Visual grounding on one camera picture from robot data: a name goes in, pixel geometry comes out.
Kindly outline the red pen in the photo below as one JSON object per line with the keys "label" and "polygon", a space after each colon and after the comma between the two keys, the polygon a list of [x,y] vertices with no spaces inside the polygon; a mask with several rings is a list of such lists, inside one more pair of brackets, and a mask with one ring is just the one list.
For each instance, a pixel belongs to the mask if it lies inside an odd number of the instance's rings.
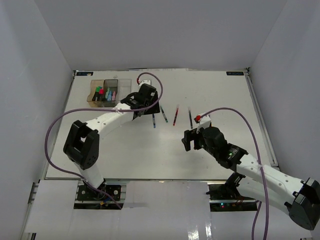
{"label": "red pen", "polygon": [[173,123],[172,123],[173,126],[175,126],[176,122],[177,122],[177,117],[178,117],[178,114],[179,114],[179,107],[180,107],[180,105],[177,104],[176,109],[175,109],[174,118],[173,118]]}

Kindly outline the green pen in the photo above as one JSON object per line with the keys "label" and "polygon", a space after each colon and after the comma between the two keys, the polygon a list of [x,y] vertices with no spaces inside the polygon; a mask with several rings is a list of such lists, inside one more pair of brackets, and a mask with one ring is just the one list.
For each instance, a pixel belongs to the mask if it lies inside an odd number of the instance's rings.
{"label": "green pen", "polygon": [[162,107],[161,105],[160,105],[159,107],[160,107],[160,111],[161,111],[161,113],[162,113],[162,116],[163,116],[165,122],[168,123],[169,121],[168,121],[168,119],[167,119],[167,116],[166,116],[166,114],[165,114],[165,111],[164,111],[163,107]]}

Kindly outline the green cap black highlighter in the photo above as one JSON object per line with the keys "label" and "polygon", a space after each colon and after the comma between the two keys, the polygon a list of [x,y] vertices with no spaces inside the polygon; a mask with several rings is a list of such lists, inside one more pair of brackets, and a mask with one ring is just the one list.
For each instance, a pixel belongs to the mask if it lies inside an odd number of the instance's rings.
{"label": "green cap black highlighter", "polygon": [[98,95],[99,95],[99,90],[100,90],[100,88],[99,88],[99,86],[97,86],[97,87],[95,88],[95,92],[94,92],[94,95],[93,95],[93,97],[92,97],[92,101],[93,101],[93,102],[96,102],[96,101],[97,101],[97,98],[98,98]]}

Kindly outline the blue pen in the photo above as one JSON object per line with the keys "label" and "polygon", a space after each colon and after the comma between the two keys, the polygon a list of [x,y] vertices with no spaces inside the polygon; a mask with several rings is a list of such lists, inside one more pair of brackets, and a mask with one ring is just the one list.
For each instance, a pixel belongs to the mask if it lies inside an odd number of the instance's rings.
{"label": "blue pen", "polygon": [[153,128],[156,128],[156,119],[155,119],[155,114],[152,114],[152,124],[153,124]]}

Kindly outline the mint green correction tape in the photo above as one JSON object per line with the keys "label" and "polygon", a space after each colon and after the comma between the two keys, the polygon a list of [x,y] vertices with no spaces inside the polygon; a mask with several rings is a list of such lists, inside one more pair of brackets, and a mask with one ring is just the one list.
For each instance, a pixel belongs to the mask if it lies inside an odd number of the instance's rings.
{"label": "mint green correction tape", "polygon": [[111,90],[110,90],[110,88],[108,87],[107,90],[106,90],[106,93],[105,93],[105,100],[106,100],[106,101],[110,101],[110,98],[109,98],[110,91],[111,91]]}

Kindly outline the pink cap black highlighter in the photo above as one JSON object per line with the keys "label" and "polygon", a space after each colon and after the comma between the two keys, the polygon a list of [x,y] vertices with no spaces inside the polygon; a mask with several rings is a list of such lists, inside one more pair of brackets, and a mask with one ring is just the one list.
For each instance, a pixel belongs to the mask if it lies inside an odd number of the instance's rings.
{"label": "pink cap black highlighter", "polygon": [[98,102],[101,102],[103,99],[104,99],[104,89],[103,88],[100,88],[99,89],[99,92],[98,92],[98,97],[97,97],[97,101]]}

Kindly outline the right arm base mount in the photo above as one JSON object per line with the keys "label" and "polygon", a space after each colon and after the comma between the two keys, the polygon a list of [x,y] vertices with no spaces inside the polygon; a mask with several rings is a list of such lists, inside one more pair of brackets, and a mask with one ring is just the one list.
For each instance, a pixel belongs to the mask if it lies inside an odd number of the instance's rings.
{"label": "right arm base mount", "polygon": [[257,202],[250,197],[242,196],[238,191],[244,175],[233,173],[225,182],[208,184],[206,195],[209,196],[209,207],[214,212],[254,212]]}

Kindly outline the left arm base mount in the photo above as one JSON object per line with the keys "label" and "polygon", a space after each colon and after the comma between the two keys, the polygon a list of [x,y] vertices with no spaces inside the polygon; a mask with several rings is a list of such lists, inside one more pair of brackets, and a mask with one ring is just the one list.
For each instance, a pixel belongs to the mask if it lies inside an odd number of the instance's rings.
{"label": "left arm base mount", "polygon": [[73,208],[76,210],[120,210],[125,201],[125,187],[119,184],[103,183],[96,191],[86,184],[79,184]]}

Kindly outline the black pen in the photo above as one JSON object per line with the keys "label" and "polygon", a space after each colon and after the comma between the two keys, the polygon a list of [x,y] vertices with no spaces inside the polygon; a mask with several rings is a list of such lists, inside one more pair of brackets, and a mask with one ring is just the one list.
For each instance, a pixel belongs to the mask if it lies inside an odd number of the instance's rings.
{"label": "black pen", "polygon": [[190,129],[193,129],[193,118],[192,118],[192,112],[191,108],[188,106],[188,117],[189,117],[189,123],[190,123]]}

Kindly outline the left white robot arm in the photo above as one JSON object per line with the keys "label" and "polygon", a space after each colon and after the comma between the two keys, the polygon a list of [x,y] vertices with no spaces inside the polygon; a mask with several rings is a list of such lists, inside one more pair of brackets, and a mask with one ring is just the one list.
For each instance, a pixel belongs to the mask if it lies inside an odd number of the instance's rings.
{"label": "left white robot arm", "polygon": [[105,196],[104,178],[98,165],[100,139],[121,125],[144,115],[160,112],[157,89],[150,80],[143,80],[138,91],[130,93],[114,108],[92,120],[75,121],[69,130],[63,152],[77,166],[80,175],[90,186],[88,193],[99,200]]}

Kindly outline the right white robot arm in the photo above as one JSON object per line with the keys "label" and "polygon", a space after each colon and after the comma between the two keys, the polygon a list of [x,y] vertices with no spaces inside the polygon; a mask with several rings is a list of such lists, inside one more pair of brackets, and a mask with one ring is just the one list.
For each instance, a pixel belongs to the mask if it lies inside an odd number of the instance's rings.
{"label": "right white robot arm", "polygon": [[302,180],[280,172],[258,160],[245,149],[228,143],[223,133],[209,126],[186,130],[182,138],[186,151],[203,149],[225,169],[226,195],[236,200],[252,198],[282,211],[298,226],[313,231],[320,220],[320,184],[313,178]]}

